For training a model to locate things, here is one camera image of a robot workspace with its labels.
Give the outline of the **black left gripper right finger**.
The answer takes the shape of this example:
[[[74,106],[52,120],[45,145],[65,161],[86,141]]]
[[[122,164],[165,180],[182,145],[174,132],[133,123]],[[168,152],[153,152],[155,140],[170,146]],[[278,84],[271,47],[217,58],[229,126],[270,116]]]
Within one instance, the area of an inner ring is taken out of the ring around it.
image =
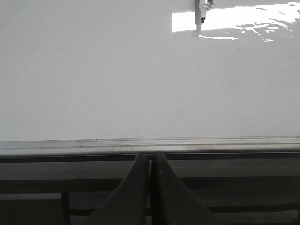
[[[223,225],[175,174],[164,153],[151,164],[150,205],[154,225]]]

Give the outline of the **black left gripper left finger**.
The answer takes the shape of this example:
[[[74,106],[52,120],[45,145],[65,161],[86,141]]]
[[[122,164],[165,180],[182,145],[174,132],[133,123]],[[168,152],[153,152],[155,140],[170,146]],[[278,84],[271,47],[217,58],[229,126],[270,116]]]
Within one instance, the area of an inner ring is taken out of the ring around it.
[[[144,225],[149,187],[149,162],[138,153],[126,177],[112,194],[80,224]]]

